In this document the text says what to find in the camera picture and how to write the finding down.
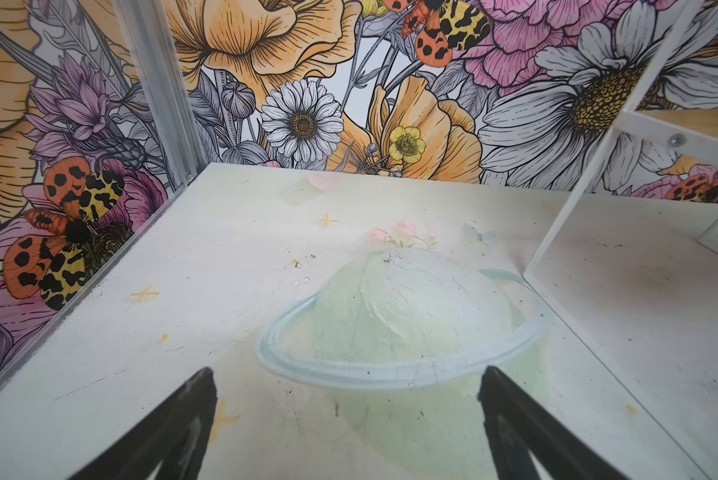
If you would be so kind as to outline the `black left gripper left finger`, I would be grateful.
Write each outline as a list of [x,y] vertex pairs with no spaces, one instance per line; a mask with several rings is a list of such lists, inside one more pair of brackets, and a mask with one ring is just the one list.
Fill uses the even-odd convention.
[[196,479],[217,405],[214,372],[198,370],[74,479]]

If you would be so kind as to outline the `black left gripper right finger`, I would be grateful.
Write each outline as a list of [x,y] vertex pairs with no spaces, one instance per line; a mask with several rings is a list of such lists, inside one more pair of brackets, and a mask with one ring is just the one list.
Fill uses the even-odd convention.
[[500,479],[537,479],[534,460],[554,479],[626,479],[499,368],[485,370],[478,400]]

